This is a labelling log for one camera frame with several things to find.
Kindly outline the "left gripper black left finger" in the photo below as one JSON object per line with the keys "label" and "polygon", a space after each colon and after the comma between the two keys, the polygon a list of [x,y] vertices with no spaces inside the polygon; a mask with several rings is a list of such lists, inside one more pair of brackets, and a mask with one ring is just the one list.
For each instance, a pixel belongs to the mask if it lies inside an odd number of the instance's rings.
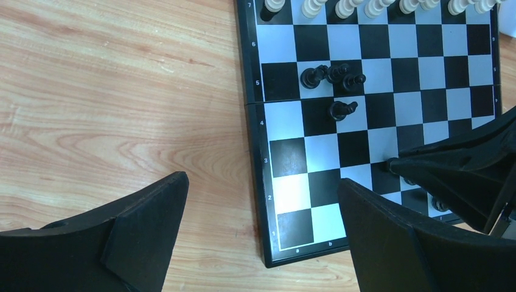
{"label": "left gripper black left finger", "polygon": [[1,232],[1,290],[161,291],[188,190],[175,172],[42,228]]}

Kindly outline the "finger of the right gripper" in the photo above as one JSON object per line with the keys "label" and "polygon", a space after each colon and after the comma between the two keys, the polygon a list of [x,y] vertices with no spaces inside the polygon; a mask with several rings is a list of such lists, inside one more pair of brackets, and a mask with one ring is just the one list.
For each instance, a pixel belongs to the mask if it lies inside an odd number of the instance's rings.
{"label": "finger of the right gripper", "polygon": [[387,161],[474,230],[515,233],[515,109],[466,133]]}

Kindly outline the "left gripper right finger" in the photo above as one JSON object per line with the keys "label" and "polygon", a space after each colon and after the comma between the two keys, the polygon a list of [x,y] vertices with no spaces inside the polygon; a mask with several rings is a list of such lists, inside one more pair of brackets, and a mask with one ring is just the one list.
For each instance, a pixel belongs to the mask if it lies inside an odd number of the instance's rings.
{"label": "left gripper right finger", "polygon": [[514,291],[515,242],[443,223],[345,178],[339,206],[361,291]]}

